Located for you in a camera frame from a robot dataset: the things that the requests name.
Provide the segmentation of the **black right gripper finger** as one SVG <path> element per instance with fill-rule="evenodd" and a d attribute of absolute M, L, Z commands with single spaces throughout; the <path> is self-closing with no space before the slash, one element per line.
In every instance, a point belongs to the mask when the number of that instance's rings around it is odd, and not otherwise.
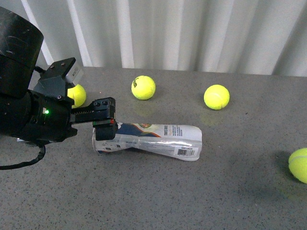
<path fill-rule="evenodd" d="M 115 119 L 107 119 L 103 121 L 93 122 L 95 140 L 112 140 L 115 138 L 118 130 L 118 124 Z"/>

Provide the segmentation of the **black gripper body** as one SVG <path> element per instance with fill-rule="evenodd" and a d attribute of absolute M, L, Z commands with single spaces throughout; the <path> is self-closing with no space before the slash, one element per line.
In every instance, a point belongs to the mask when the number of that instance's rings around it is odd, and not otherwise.
<path fill-rule="evenodd" d="M 55 99 L 32 93 L 32 109 L 24 127 L 24 140 L 36 144 L 62 142 L 77 135 L 72 125 L 115 119 L 116 101 L 112 97 L 96 99 L 86 107 L 72 109 L 72 99 Z"/>

